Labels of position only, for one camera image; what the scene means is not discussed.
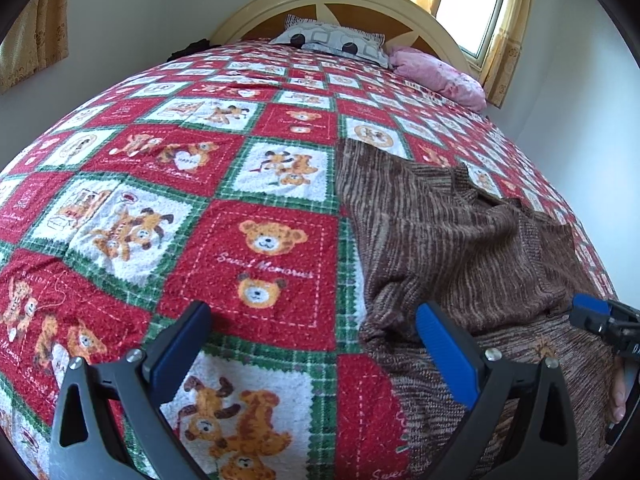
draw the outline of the wooden headboard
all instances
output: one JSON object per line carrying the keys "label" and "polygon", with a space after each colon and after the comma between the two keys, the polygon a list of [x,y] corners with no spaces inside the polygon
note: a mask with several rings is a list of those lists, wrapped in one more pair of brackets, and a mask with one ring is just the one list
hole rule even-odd
{"label": "wooden headboard", "polygon": [[471,74],[456,41],[433,16],[409,0],[254,0],[222,24],[211,43],[276,38],[285,29],[288,14],[382,33],[386,48],[412,46]]}

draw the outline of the metal bolt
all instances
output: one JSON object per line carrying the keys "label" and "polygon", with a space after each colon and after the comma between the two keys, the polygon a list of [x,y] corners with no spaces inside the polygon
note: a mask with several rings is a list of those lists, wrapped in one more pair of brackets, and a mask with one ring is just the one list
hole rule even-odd
{"label": "metal bolt", "polygon": [[71,368],[72,370],[78,370],[78,368],[81,366],[82,366],[81,357],[74,357],[73,359],[71,359],[71,362],[69,363],[69,368]]}
{"label": "metal bolt", "polygon": [[144,352],[140,348],[134,348],[133,350],[129,350],[127,352],[127,362],[135,363],[142,359]]}
{"label": "metal bolt", "polygon": [[489,361],[499,361],[502,359],[502,352],[497,348],[488,348],[484,351],[484,356],[489,359]]}

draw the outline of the wall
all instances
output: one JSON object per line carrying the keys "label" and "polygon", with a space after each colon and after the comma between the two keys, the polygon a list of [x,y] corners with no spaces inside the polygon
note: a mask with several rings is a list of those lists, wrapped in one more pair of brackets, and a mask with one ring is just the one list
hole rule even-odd
{"label": "wall", "polygon": [[489,105],[490,119],[510,139],[522,131],[548,72],[560,26],[558,9],[564,0],[533,0],[522,54],[502,108]]}
{"label": "wall", "polygon": [[69,0],[69,57],[0,96],[0,168],[60,117],[208,38],[249,1]]}
{"label": "wall", "polygon": [[622,301],[640,304],[640,68],[596,0],[564,0],[517,144],[583,222]]}

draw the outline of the brown knit sweater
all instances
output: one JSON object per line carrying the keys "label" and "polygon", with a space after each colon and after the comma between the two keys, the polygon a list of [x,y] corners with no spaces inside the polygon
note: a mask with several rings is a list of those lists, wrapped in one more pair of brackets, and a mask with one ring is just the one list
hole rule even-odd
{"label": "brown knit sweater", "polygon": [[[608,448],[602,437],[613,359],[572,328],[577,292],[596,295],[571,230],[472,185],[466,168],[415,164],[364,142],[336,147],[337,193],[353,224],[365,277],[364,350],[389,374],[408,419],[411,470],[421,473],[456,428],[455,403],[415,331],[415,310],[435,300],[481,348],[516,361],[558,357],[578,433],[580,478]],[[479,464],[486,472],[513,416],[509,404]]]}

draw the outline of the bedspread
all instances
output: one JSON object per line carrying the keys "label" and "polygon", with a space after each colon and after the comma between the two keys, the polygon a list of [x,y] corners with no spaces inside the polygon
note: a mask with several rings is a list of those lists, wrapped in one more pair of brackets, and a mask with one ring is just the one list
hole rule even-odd
{"label": "bedspread", "polygon": [[408,478],[404,413],[357,343],[366,310],[335,195],[339,137],[462,162],[489,193],[571,224],[578,259],[614,295],[569,206],[487,119],[288,46],[185,57],[85,103],[0,174],[0,426],[39,478],[69,357],[117,359],[194,299],[214,332],[162,412],[211,478]]}

